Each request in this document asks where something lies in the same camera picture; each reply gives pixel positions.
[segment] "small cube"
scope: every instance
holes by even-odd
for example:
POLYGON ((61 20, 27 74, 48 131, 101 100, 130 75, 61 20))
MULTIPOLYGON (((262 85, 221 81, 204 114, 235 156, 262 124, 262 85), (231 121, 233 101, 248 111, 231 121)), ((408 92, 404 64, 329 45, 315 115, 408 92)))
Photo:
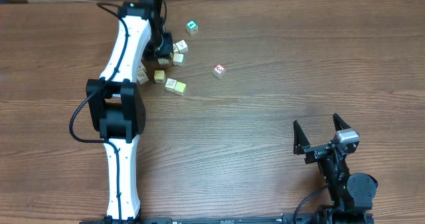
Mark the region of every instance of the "small cube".
POLYGON ((143 84, 143 83, 149 81, 149 79, 148 79, 145 71, 143 71, 143 69, 140 69, 137 72, 137 80, 139 81, 140 84, 143 84))
POLYGON ((155 70, 153 74, 153 79, 155 82, 163 83, 165 82, 165 71, 164 70, 155 70))
POLYGON ((194 35, 198 32, 198 24, 194 20, 191 20, 186 24, 186 30, 189 34, 194 35))
POLYGON ((226 72, 226 67, 224 67, 222 64, 218 64, 214 67, 213 73, 217 78, 221 78, 224 73, 226 72))
POLYGON ((177 80, 173 80, 172 78, 168 78, 165 83, 165 89, 170 92, 174 92, 175 84, 177 84, 177 80))
POLYGON ((168 58, 159 58, 158 59, 158 64, 159 65, 164 65, 164 64, 169 64, 170 60, 168 58))
POLYGON ((174 87, 174 92, 178 95, 185 95, 186 93, 186 84, 182 82, 177 82, 174 87))
POLYGON ((142 63, 140 63, 139 64, 139 67, 137 68, 137 71, 139 71, 139 70, 143 70, 144 73, 147 73, 146 68, 145 68, 145 66, 142 63))
POLYGON ((179 53, 181 54, 184 54, 189 51, 189 48, 187 47, 186 42, 184 40, 175 43, 175 45, 177 46, 177 48, 179 49, 179 53))
POLYGON ((177 48, 177 45, 173 44, 173 52, 174 53, 180 53, 179 49, 177 48))
POLYGON ((173 64, 178 66, 183 66, 185 63, 185 55, 183 54, 174 54, 173 64))

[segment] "red and white cube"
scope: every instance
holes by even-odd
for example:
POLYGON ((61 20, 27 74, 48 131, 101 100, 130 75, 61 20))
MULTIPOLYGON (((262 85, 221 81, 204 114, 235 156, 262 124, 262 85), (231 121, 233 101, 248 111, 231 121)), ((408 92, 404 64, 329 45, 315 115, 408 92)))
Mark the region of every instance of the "red and white cube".
POLYGON ((214 67, 214 70, 212 73, 217 76, 217 78, 223 77, 224 73, 226 72, 226 67, 224 67, 222 64, 218 64, 214 67))

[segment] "yellow cube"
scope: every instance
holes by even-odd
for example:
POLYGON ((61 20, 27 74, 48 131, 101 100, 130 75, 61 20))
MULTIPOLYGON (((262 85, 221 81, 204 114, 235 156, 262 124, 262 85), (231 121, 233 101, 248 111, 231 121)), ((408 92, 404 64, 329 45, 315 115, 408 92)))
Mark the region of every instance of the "yellow cube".
POLYGON ((164 70, 155 70, 153 75, 155 82, 165 82, 165 71, 164 70))
POLYGON ((176 94, 179 94, 181 96, 185 95, 186 93, 186 84, 182 82, 177 82, 177 84, 174 87, 174 92, 176 94))

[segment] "wooden cube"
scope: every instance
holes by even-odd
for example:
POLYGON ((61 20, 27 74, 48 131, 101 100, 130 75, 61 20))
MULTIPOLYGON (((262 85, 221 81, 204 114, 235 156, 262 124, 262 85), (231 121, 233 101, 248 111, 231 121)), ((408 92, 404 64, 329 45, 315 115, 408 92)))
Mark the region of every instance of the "wooden cube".
POLYGON ((177 80, 173 80, 172 78, 168 78, 165 83, 165 89, 170 92, 174 92, 175 85, 177 84, 177 80))
POLYGON ((174 87, 174 92, 178 95, 185 95, 186 93, 186 84, 182 82, 177 82, 174 87))
POLYGON ((173 52, 174 53, 180 53, 179 49, 177 48, 177 45, 173 44, 173 52))
POLYGON ((186 42, 184 40, 175 43, 175 45, 177 46, 177 48, 179 49, 179 53, 181 53, 181 54, 184 54, 187 51, 189 51, 189 48, 186 45, 186 42))
POLYGON ((144 73, 147 73, 145 66, 140 62, 139 67, 137 68, 137 71, 143 70, 144 73))
POLYGON ((173 64, 178 66, 183 66, 185 63, 185 55, 183 54, 174 54, 173 64))
POLYGON ((159 65, 164 65, 164 64, 169 64, 170 60, 168 58, 159 58, 158 59, 158 64, 159 65))
POLYGON ((165 71, 164 70, 155 70, 153 74, 153 79, 155 82, 163 83, 165 82, 165 71))
POLYGON ((140 69, 137 72, 137 80, 139 81, 140 84, 143 84, 143 83, 149 81, 149 79, 148 79, 145 71, 143 71, 143 69, 140 69))
POLYGON ((214 70, 212 71, 212 73, 214 73, 214 75, 217 76, 217 78, 222 78, 225 72, 226 72, 226 67, 224 67, 222 64, 216 65, 214 67, 214 70))
POLYGON ((186 30, 189 34, 194 35, 198 32, 198 24, 194 20, 191 20, 186 24, 186 30))

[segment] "wood grain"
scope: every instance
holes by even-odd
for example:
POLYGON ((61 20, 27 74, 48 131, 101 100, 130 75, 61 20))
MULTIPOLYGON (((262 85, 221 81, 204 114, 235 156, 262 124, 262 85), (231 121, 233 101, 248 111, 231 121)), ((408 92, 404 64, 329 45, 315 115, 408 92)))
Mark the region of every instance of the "wood grain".
MULTIPOLYGON (((323 185, 292 154, 298 119, 313 145, 337 112, 361 134, 351 171, 379 181, 377 223, 425 222, 425 0, 170 1, 184 67, 141 87, 137 151, 145 217, 249 217, 294 211, 323 185), (200 31, 190 37, 185 23, 200 31), (213 67, 222 63, 222 80, 213 67)), ((102 146, 68 133, 88 78, 106 65, 118 22, 94 4, 0 6, 0 223, 99 219, 108 204, 102 146)), ((151 74, 156 64, 147 64, 151 74)), ((88 109, 79 136, 98 138, 88 109)), ((301 212, 329 203, 326 193, 301 212)))

